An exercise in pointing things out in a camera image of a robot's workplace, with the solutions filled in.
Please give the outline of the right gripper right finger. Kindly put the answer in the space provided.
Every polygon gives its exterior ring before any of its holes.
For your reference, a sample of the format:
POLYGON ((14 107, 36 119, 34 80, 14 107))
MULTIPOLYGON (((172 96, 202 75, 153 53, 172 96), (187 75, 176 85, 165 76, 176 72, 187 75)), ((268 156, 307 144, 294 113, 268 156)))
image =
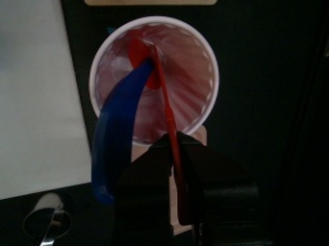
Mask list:
POLYGON ((258 187, 247 169, 192 136, 177 137, 196 245, 272 246, 255 219, 258 187))

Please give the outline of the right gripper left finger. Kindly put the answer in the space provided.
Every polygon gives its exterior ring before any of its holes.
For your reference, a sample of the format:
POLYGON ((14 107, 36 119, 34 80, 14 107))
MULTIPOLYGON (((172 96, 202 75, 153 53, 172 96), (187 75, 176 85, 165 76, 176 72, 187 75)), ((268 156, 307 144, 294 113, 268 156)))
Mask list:
POLYGON ((169 160, 164 135, 125 167, 115 190, 112 246, 171 246, 169 160))

